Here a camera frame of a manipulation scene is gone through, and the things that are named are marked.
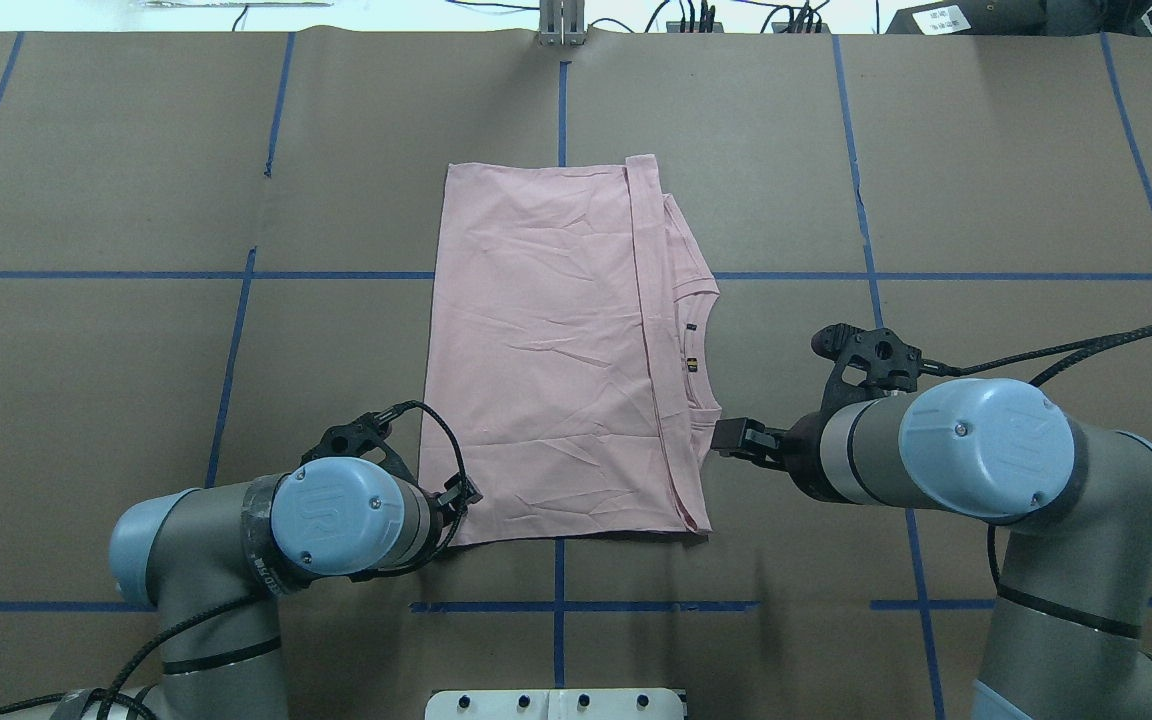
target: wire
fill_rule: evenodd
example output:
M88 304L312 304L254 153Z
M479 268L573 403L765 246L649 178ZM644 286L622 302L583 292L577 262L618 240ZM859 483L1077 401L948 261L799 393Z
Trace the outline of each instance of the wire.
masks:
M251 9L252 9L251 5L243 5L243 12L238 13L238 16L236 18L234 18L234 24L232 24L232 26L229 26L229 32L234 32L234 31L236 31L236 29L238 29L238 23L243 22L243 18L247 17L247 10L251 10Z
M1100 343L1084 347L1082 350L1074 353L1074 355L1066 356L1064 359L1061 359L1055 365L1043 370L1043 372L1038 373L1038 376L1036 376L1032 381L1029 381L1029 384L1032 384L1034 387L1041 386L1041 384L1049 381L1049 379L1056 377L1056 374L1064 372L1083 361L1086 361L1087 357L1105 353L1106 350L1112 350L1112 348L1120 347L1129 342L1144 340L1144 338L1152 338L1152 325L1146 325L1146 327L1134 329L1132 332L1119 333Z
M758 28L759 35L761 35L764 32L767 32L767 26L770 24L772 24L772 18L774 18L776 16L776 13L780 13L781 10L788 10L790 13L790 22L791 23L794 22L794 8L791 8L791 6L788 6L788 5L778 5L776 8L774 10L772 10L772 13L767 14L767 17L763 21L763 26Z
M266 598L268 598L268 596L250 594L248 597L240 597L237 600L220 602L220 605L212 607L211 611L203 611L200 614L189 617L188 620L179 621L179 623L154 635L154 638L151 638L150 642L143 644L141 650L136 651L136 655L132 655L132 659L127 661L123 669L119 670L118 676L114 677L114 682L109 683L109 688L106 689L106 692L108 694L106 694L104 700L101 700L99 710L96 711L96 720L109 720L109 711L114 706L114 698L118 697L119 691L122 691L123 685L127 684L127 680L131 677L132 673L138 666L141 666L141 662L145 661L146 657L149 657L151 652L154 652L160 644L174 638L175 635L185 632L185 630L194 628L194 626L200 626L202 623L206 623L206 621L212 617L223 615L225 612L237 611L238 607L247 607L248 605L252 605L252 602L266 600Z
M531 5L508 5L508 3L477 3L477 1L471 0L445 0L447 3L453 5L467 5L470 8L506 8L509 10L536 10L540 12L540 8L532 8Z
M660 10L664 10L664 7L668 3L673 3L673 0L660 0L660 3L657 6L657 9L654 9L654 12L652 13L652 18L647 20L647 26L643 28L643 32L652 32L652 24L655 22L657 15L659 15Z
M45 694L45 696L38 696L29 698L29 700L14 702L9 705L3 705L0 707L0 715L9 714L9 712L17 712L20 710L29 710L31 707L38 707L40 705L50 705L52 702L65 700L65 694Z
M597 18L594 22L589 23L589 26L596 26L598 23L616 23L619 26L627 29L628 32L634 32L634 28L628 26L617 18Z
M105 689L96 689L88 697L88 705L92 702L104 700L108 696L109 691ZM3 705L0 707L0 715L9 714L9 712L18 712L21 710L29 710L31 707L40 707L44 705L51 705L51 703L62 702L68 694L45 694L45 696L38 696L35 698L29 698L29 700L14 702L12 705ZM142 702L136 700L131 696L126 696L124 694L115 694L114 696L115 705L122 705L123 707L136 712L138 717L145 717L145 720L159 720L159 717L154 711L150 710Z

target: metal bracket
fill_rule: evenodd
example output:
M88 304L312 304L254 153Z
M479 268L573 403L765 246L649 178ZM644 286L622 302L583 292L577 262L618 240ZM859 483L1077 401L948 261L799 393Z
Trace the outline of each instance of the metal bracket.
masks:
M540 0L540 45L585 45L585 0Z

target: wrinkled fabric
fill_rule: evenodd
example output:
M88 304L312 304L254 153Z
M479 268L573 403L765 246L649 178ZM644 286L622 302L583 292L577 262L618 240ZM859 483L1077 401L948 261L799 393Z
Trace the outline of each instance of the wrinkled fabric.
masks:
M700 462L721 409L704 338L718 286L653 156L453 165L425 401L483 501L454 544L710 532ZM420 485L456 471L430 418Z

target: black cable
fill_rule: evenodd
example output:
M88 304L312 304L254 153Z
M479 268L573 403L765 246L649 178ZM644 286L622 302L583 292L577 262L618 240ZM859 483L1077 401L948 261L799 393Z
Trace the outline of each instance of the black cable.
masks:
M381 415L394 414L394 418L397 418L400 415L406 414L406 411L415 409L415 407L419 407L423 414L429 415L429 418L434 420L435 424L438 424L438 427L444 430L445 435L447 435L447 442L452 446L452 455L456 456L456 471L458 477L462 478L462 492L468 492L467 480L470 475L465 471L465 456L461 455L461 442L457 442L456 433L452 432L452 427L449 427L447 420L444 420L442 415L435 414L433 407L425 406L424 402L420 402L419 400L399 402L397 406L391 407L389 410ZM430 552L424 560L415 562L415 564L404 564L402 568L373 570L371 571L372 577L393 578L397 577L397 575L407 575L408 573L411 573L411 570L419 570L420 568L424 568L425 564L430 564L431 561L438 558L440 553L447 550L447 546L452 544L452 538L456 537L456 532L461 529L461 520L465 518L467 513L468 503L462 505L461 509L456 511L456 516L454 516L452 523L448 525L447 535L445 535L442 541L438 543L438 546L435 546L433 552Z
M508 5L508 3L477 3L471 0L445 0L447 3L453 5L468 5L471 8L507 8L509 10L540 10L540 8L532 8L531 5Z
M123 669L119 670L114 682L109 683L109 688L106 688L106 692L108 694L106 694L104 700L101 700L99 710L96 711L96 720L109 720L109 711L114 706L114 698L118 697L119 691L122 691L123 685L127 684L127 680L131 677L132 673L138 666L141 666L141 662L145 661L146 657L149 657L151 652L154 652L160 644L174 638L175 635L185 632L185 630L194 628L194 626L206 623L206 621L212 617L223 615L225 612L237 611L238 607L252 605L252 602L259 602L260 600L266 600L266 598L268 598L268 596L250 594L248 597L240 597L237 600L221 602L221 605L212 607L211 611L203 611L200 614L189 617L188 620L179 621L179 623L154 635L154 638L151 638L150 642L141 646L141 650L136 651L136 655L132 655L132 659L127 661Z
M998 592L998 578L1000 578L1000 573L998 573L998 526L990 525L990 529L984 533L984 539L986 539L986 555L990 558L990 577L993 578L993 591Z
M243 5L243 12L238 13L238 16L236 18L234 18L234 24L232 24L232 26L229 26L229 32L234 32L234 31L236 31L236 29L238 29L238 23L243 22L243 18L247 17L247 10L251 10L251 9L252 9L251 5Z
M92 702L104 700L106 694L105 689L96 689L92 691L91 696L88 697L88 705ZM29 710L31 707L40 707L44 705L51 705L51 703L62 702L68 694L45 694L45 696L38 696L35 698L29 698L29 700L14 702L12 705L3 705L0 707L0 715L9 714L9 712L18 712L21 710ZM136 700L131 696L126 696L124 694L115 694L114 703L116 705L122 705L123 707L136 712L137 717L143 717L145 720L159 720L159 717L154 711L150 710L142 702Z
M1129 342L1144 340L1144 338L1152 338L1152 325L1146 325L1146 327L1126 333L1119 333L1115 336L1107 338L1107 340L1100 343L1084 347L1082 350L1074 353L1074 355L1066 356L1064 359L1061 359L1055 365L1043 370L1043 372L1038 373L1032 381L1029 381L1029 384L1032 384L1034 387L1041 386L1041 384L1049 381L1049 379L1056 377L1056 374L1060 374L1074 365L1086 361L1087 357L1105 353L1106 350L1112 350L1112 348L1120 347Z
M45 694L44 696L32 697L29 700L8 703L0 707L0 715L6 715L8 712L17 712L21 710L29 710L31 707L38 707L40 705L50 705L52 702L65 700L65 694Z
M788 10L790 13L790 21L793 22L793 20L794 20L794 8L791 8L790 5L778 5L776 8L774 10L772 10L772 13L768 13L767 17L763 20L763 26L758 28L759 35L761 35L764 32L767 32L767 26L770 24L772 24L772 18L774 18L776 16L776 13L780 13L781 10Z
M647 20L647 26L643 28L643 32L652 32L652 23L655 22L655 18L660 14L660 10L664 10L664 7L668 3L673 3L673 0L660 0L660 3L657 6L657 9L654 9L654 12L652 13L652 18Z
M596 26L596 24L598 23L616 23L619 26L627 29L627 31L634 32L634 29L628 26L626 23L622 23L621 20L617 18L597 18L594 20L594 22L589 23L589 26Z

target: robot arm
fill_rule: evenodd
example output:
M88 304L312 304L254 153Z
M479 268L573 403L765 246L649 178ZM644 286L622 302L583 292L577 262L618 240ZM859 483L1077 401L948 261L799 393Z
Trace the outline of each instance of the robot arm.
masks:
M901 388L886 378L909 388L918 377L918 348L889 331L847 342L888 346L861 351L867 386L827 389L823 410L790 430L721 420L714 448L788 471L817 500L956 511L1011 530L975 719L1152 719L1152 655L1139 647L1152 444L1068 418L1026 382L956 379L887 395L885 384Z
M417 486L385 445L391 420L414 407L447 430L457 455L458 472L440 495ZM361 458L371 450L384 457ZM137 698L159 720L287 719L278 598L319 578L420 568L482 498L450 430L419 402L328 429L301 461L290 473L188 488L124 511L109 541L109 568L128 602L156 606L162 632L104 691L99 708L91 692L76 692L2 717L124 717L109 714L111 697L161 642L161 683Z

